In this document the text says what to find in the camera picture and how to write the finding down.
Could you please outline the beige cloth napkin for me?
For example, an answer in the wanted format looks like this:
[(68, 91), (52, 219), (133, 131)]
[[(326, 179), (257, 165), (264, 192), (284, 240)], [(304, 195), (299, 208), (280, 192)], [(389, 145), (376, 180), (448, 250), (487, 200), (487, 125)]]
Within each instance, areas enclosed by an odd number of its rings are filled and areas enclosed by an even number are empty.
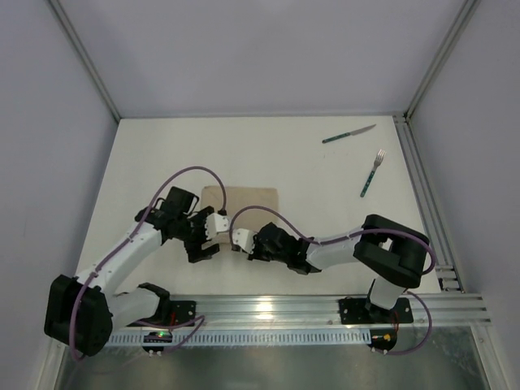
[[(212, 206), (215, 213), (224, 210), (224, 214), (229, 217), (230, 222), (238, 211), (247, 206), (262, 206), (273, 211), (279, 210), (279, 194), (276, 188), (226, 187), (225, 192), (226, 205), (223, 206), (222, 189), (218, 185), (206, 186), (201, 191), (200, 210), (207, 206)], [(245, 228), (258, 232), (268, 223), (277, 221), (278, 217), (268, 211), (247, 210), (239, 215), (232, 229)], [(219, 234), (206, 245), (210, 244), (219, 244), (221, 250), (230, 249), (228, 232)]]

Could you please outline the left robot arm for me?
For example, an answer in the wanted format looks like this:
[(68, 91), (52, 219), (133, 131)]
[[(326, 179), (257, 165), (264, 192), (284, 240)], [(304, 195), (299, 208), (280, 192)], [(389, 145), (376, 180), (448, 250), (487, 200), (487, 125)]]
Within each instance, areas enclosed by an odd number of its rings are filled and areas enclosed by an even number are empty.
[(172, 187), (140, 210), (123, 239), (102, 259), (75, 276), (59, 275), (50, 285), (44, 333), (68, 345), (75, 355), (92, 357), (113, 332), (144, 325), (173, 330), (191, 326), (195, 311), (171, 300), (171, 294), (152, 283), (131, 292), (119, 286), (151, 254), (170, 240), (183, 243), (191, 263), (211, 258), (212, 243), (228, 229), (227, 211), (212, 206), (197, 210), (197, 195)]

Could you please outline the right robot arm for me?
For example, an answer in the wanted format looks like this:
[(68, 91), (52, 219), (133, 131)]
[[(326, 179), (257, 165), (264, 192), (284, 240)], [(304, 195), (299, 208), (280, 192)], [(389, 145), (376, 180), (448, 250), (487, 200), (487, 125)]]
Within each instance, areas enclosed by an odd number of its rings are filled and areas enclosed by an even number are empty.
[(377, 214), (368, 215), (359, 229), (339, 236), (296, 238), (269, 223), (259, 232), (236, 229), (232, 243), (249, 260), (281, 262), (300, 275), (360, 262), (377, 275), (364, 304), (375, 323), (396, 318), (400, 295), (419, 287), (431, 255), (425, 235)]

